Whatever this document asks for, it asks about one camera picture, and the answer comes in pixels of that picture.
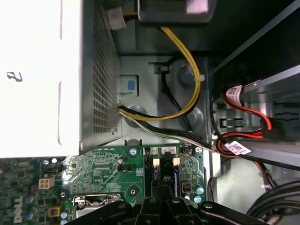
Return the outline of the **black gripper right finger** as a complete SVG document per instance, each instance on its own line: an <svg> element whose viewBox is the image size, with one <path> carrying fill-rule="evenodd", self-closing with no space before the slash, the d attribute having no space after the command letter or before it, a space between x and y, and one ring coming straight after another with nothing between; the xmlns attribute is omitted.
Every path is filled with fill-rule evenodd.
<svg viewBox="0 0 300 225"><path fill-rule="evenodd" d="M171 225L264 225L265 222L215 202L202 202L196 208L174 193L175 181L164 177L166 211L164 221Z"/></svg>

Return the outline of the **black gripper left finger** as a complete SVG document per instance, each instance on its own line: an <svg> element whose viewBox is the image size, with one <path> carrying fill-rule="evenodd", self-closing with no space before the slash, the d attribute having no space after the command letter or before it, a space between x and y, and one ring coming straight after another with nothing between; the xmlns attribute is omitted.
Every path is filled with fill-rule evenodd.
<svg viewBox="0 0 300 225"><path fill-rule="evenodd" d="M115 201L100 209L68 222L68 225L158 225L162 209L163 186L151 184L151 196L138 199L134 206L126 201Z"/></svg>

